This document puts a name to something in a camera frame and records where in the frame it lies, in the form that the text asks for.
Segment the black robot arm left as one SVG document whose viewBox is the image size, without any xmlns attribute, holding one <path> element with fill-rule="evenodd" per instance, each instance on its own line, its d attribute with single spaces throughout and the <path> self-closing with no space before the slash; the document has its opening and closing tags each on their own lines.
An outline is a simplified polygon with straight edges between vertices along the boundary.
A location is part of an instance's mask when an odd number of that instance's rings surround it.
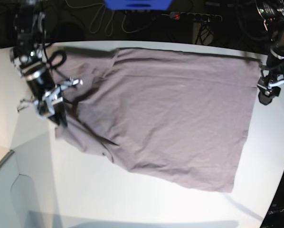
<svg viewBox="0 0 284 228">
<path fill-rule="evenodd" d="M 260 66 L 257 84 L 259 102 L 268 105 L 279 96 L 280 86 L 284 85 L 284 1 L 257 0 L 256 7 L 269 34 L 267 60 Z"/>
</svg>

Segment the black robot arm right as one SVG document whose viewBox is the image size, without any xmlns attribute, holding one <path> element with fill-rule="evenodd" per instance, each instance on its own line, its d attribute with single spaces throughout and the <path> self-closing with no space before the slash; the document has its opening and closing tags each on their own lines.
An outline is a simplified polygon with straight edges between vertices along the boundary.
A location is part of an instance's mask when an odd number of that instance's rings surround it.
<svg viewBox="0 0 284 228">
<path fill-rule="evenodd" d="M 66 61 L 64 51 L 46 53 L 45 13 L 40 0 L 20 0 L 14 18 L 17 43 L 10 51 L 10 61 L 24 78 L 32 96 L 22 99 L 18 111 L 32 106 L 37 115 L 56 125 L 67 126 L 63 91 L 72 86 L 73 80 L 62 76 L 56 84 L 52 71 L 57 71 Z"/>
</svg>

